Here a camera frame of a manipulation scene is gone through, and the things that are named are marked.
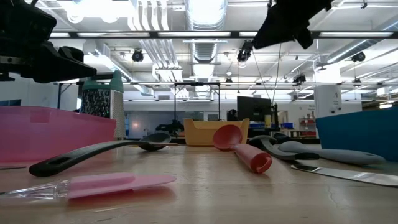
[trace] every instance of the kitchen utensil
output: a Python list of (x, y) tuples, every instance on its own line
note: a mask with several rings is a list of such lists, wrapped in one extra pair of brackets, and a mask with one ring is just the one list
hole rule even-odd
[(213, 136), (214, 147), (221, 151), (231, 151), (232, 147), (242, 142), (241, 129), (235, 125), (219, 128)]
[(122, 146), (141, 146), (148, 149), (153, 149), (156, 146), (165, 146), (163, 144), (152, 144), (143, 141), (111, 141), (95, 144), (92, 146), (76, 149), (51, 159), (44, 160), (29, 167), (30, 174), (36, 177), (49, 177), (51, 175), (59, 174), (65, 169), (78, 164), (86, 159), (89, 159), (102, 152)]
[(279, 150), (284, 152), (311, 152), (319, 154), (324, 159), (330, 159), (333, 161), (344, 162), (354, 165), (371, 165), (371, 164), (383, 164), (386, 160), (375, 154), (367, 152), (359, 152), (352, 150), (341, 150), (341, 149), (309, 149), (305, 145), (289, 141), (281, 144)]
[(92, 195), (108, 194), (123, 190), (137, 190), (175, 181), (169, 175), (135, 176), (132, 173), (113, 173), (72, 177), (28, 189), (0, 192), (0, 200), (4, 198), (32, 199), (73, 199)]
[(26, 166), (0, 166), (0, 170), (23, 169)]
[(155, 143), (163, 143), (163, 144), (168, 144), (172, 140), (172, 137), (169, 134), (166, 133), (155, 133), (155, 134), (150, 134), (144, 138), (142, 138), (140, 141), (142, 142), (149, 142), (153, 144), (143, 144), (139, 145), (139, 147), (143, 150), (147, 150), (149, 152), (153, 151), (158, 151), (160, 149), (163, 149), (165, 146), (155, 146)]
[(357, 172), (352, 170), (340, 170), (323, 167), (311, 167), (304, 165), (292, 165), (293, 169), (311, 172), (314, 174), (337, 177), (341, 179), (364, 182), (368, 184), (376, 184), (388, 187), (398, 187), (398, 176), (386, 174), (374, 174), (368, 172)]
[(256, 136), (251, 138), (248, 142), (249, 145), (257, 147), (265, 152), (268, 152), (270, 155), (282, 159), (285, 161), (294, 161), (294, 160), (316, 160), (319, 159), (319, 155), (315, 153), (293, 153), (293, 152), (283, 152), (278, 150), (273, 146), (277, 143), (277, 140), (270, 136)]
[(248, 144), (237, 144), (232, 147), (236, 155), (255, 173), (261, 174), (267, 171), (271, 164), (271, 156), (260, 149)]

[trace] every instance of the utensil handle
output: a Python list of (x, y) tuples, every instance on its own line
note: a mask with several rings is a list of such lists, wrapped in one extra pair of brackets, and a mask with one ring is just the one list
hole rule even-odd
[(34, 165), (31, 165), (29, 167), (29, 173), (36, 177), (50, 177), (52, 175), (59, 174), (60, 172), (66, 170), (67, 168), (72, 167), (78, 164), (79, 162), (89, 159), (102, 152), (106, 152), (108, 150), (115, 149), (117, 147), (129, 146), (129, 145), (145, 146), (145, 145), (150, 145), (150, 143), (142, 141), (125, 140), (125, 141), (103, 142), (92, 146), (86, 146), (59, 156), (55, 156), (51, 159), (44, 160)]

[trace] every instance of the black spoon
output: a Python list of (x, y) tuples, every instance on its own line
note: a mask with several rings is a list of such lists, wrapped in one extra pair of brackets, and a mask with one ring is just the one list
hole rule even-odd
[(145, 141), (124, 140), (103, 142), (92, 146), (86, 146), (80, 149), (76, 149), (74, 151), (55, 156), (51, 159), (47, 159), (31, 165), (29, 167), (29, 173), (36, 177), (50, 177), (52, 175), (59, 174), (67, 168), (70, 168), (95, 155), (122, 146), (139, 146), (140, 148), (150, 152), (157, 151), (159, 149), (163, 149), (167, 145), (167, 141), (171, 141), (171, 137), (169, 136), (169, 138), (167, 138), (163, 135), (163, 138), (161, 138), (161, 135), (156, 134), (155, 137), (147, 136), (142, 140), (158, 140), (161, 142), (161, 146), (156, 146), (156, 142), (149, 143)]
[(249, 145), (257, 147), (275, 158), (282, 159), (284, 161), (294, 161), (294, 160), (317, 160), (319, 155), (316, 153), (291, 153), (283, 152), (276, 149), (273, 145), (277, 143), (277, 140), (270, 136), (256, 136), (251, 138), (248, 142)]

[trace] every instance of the white wall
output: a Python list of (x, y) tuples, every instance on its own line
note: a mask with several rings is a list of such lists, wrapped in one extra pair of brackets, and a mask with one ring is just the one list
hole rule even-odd
[[(236, 102), (222, 101), (221, 102), (221, 119), (226, 120), (226, 112), (231, 109), (236, 109)], [(172, 101), (132, 101), (124, 102), (125, 111), (173, 111), (174, 102)], [(315, 111), (314, 102), (281, 102), (278, 103), (279, 111), (287, 111), (288, 120), (294, 123), (295, 128), (299, 128), (299, 119), (306, 117), (311, 111)], [(218, 111), (218, 102), (177, 102), (177, 111)], [(360, 102), (344, 102), (342, 113), (353, 113), (362, 111), (362, 104)]]
[[(58, 85), (53, 83), (36, 83), (30, 78), (21, 78), (19, 75), (11, 74), (14, 82), (0, 82), (1, 100), (22, 100), (22, 106), (45, 106), (57, 108)], [(76, 109), (78, 87), (70, 86), (61, 98), (60, 109), (72, 111)]]

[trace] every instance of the table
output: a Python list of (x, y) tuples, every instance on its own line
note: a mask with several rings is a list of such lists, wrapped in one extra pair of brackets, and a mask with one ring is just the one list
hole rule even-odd
[[(364, 170), (319, 160), (310, 166)], [(367, 170), (397, 174), (396, 164)], [(177, 181), (69, 203), (0, 207), (0, 223), (397, 223), (398, 189), (325, 177), (274, 159), (253, 174), (232, 153), (212, 147), (170, 147), (144, 152), (124, 147), (88, 159), (59, 175), (0, 170), (0, 191), (22, 189), (76, 175), (134, 172), (174, 175)]]

